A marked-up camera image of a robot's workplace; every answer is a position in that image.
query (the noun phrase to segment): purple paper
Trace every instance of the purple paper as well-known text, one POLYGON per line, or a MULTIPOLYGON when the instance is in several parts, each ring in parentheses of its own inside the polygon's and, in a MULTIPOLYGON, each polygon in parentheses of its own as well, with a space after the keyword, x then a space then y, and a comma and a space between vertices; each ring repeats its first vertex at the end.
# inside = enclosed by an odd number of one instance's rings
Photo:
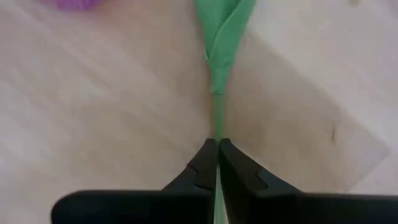
POLYGON ((87 10, 104 0, 57 0, 57 5, 62 10, 87 10))

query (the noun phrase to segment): wooden surface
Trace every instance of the wooden surface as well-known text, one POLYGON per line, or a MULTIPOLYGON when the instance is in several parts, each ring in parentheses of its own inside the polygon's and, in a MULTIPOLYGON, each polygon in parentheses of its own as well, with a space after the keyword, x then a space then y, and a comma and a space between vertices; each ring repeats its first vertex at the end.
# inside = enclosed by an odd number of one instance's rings
MULTIPOLYGON (((259 0, 226 135, 306 191, 398 194, 398 4, 259 0)), ((191 1, 0 0, 0 223, 80 189, 160 189, 211 136, 191 1)))

